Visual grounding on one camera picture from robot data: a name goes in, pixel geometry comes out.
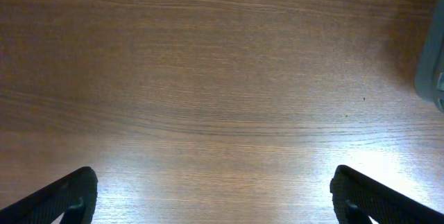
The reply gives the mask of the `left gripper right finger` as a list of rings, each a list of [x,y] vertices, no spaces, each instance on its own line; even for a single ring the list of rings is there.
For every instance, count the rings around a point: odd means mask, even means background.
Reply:
[[[330,182],[330,193],[340,224],[443,222],[442,213],[346,165],[337,166]]]

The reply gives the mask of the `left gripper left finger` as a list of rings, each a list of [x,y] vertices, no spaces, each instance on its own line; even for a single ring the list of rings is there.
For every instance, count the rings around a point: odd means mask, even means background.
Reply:
[[[97,199],[98,179],[89,166],[81,167],[59,180],[1,210],[1,222],[11,224],[90,224]]]

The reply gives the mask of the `grey plastic shopping basket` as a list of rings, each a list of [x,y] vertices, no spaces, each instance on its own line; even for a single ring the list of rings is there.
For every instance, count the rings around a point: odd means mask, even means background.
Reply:
[[[437,0],[414,78],[419,97],[443,112],[443,0]]]

